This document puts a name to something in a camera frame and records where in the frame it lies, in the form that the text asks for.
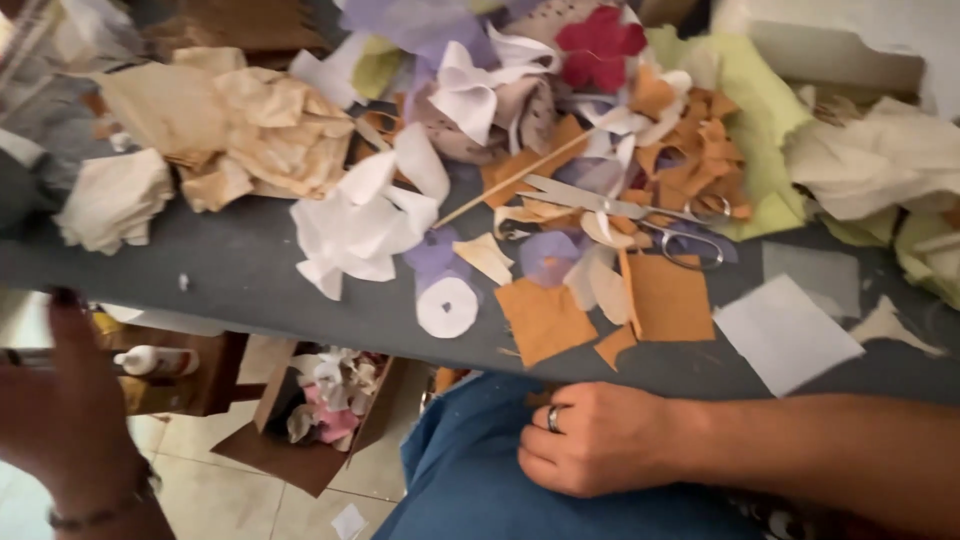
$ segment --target dark fingernail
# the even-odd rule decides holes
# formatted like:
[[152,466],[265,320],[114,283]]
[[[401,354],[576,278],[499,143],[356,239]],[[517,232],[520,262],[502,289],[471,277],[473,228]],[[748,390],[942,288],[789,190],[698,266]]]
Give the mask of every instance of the dark fingernail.
[[77,293],[66,287],[50,287],[51,302],[56,306],[73,307],[78,303]]

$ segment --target glue bottle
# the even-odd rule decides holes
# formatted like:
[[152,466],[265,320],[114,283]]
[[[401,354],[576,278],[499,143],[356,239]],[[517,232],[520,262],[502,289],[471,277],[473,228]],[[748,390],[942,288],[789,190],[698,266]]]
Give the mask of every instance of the glue bottle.
[[172,349],[137,345],[113,357],[113,363],[135,377],[172,379],[189,375],[200,367],[200,358],[192,349]]

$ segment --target bracelet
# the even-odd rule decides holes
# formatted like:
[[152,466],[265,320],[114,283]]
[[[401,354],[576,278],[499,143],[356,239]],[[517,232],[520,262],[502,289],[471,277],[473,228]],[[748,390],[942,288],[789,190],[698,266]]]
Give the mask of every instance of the bracelet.
[[98,527],[133,510],[144,501],[155,499],[156,493],[162,486],[162,481],[149,461],[143,459],[143,465],[143,472],[140,474],[136,488],[123,498],[117,506],[97,510],[96,512],[78,518],[63,517],[51,506],[47,516],[47,522],[50,524],[50,527],[54,530],[63,530],[66,532],[78,532],[85,528]]

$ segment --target wedding band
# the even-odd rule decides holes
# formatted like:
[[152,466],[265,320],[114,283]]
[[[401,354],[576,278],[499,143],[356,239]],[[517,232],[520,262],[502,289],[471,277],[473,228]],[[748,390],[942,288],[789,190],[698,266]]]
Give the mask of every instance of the wedding band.
[[557,427],[557,413],[560,412],[562,408],[562,405],[551,405],[546,411],[546,428],[550,430],[551,433],[564,434],[560,431],[560,428]]

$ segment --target gray work surface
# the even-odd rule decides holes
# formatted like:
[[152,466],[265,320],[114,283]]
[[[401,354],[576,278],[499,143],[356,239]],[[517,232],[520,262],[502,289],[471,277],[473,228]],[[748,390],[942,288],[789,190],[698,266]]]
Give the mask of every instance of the gray work surface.
[[[442,215],[480,191],[475,167],[451,163],[453,189]],[[114,257],[67,248],[49,220],[22,241],[0,242],[0,282],[42,289],[67,285],[90,298],[130,307],[152,307],[229,323],[228,328],[287,335],[323,343],[409,356],[452,367],[522,373],[493,295],[494,283],[479,272],[473,282],[483,304],[476,324],[455,339],[437,339],[417,324],[412,270],[396,258],[396,279],[361,282],[345,277],[341,302],[328,300],[294,268],[304,259],[290,218],[289,201],[245,197],[219,213],[195,214],[179,196],[151,224],[150,245],[125,246]],[[475,208],[453,222],[463,238],[492,228],[492,212]],[[901,318],[921,338],[960,350],[960,313],[911,287],[889,252],[841,244],[821,225],[764,238],[841,251],[860,260],[864,314],[880,294],[890,296]],[[724,306],[762,283],[759,240],[739,245],[739,264],[708,273],[712,306]],[[516,259],[516,244],[504,246]],[[515,265],[515,275],[519,275]],[[189,277],[181,292],[179,275]],[[614,326],[599,310],[590,319],[601,336]],[[845,328],[856,321],[845,321]],[[529,374],[546,380],[607,380],[656,394],[702,399],[769,397],[759,377],[717,331],[715,342],[641,343],[620,356],[615,373],[587,344],[549,358]],[[874,341],[867,354],[806,384],[801,393],[855,392],[960,405],[960,362],[953,354],[925,356],[907,345]]]

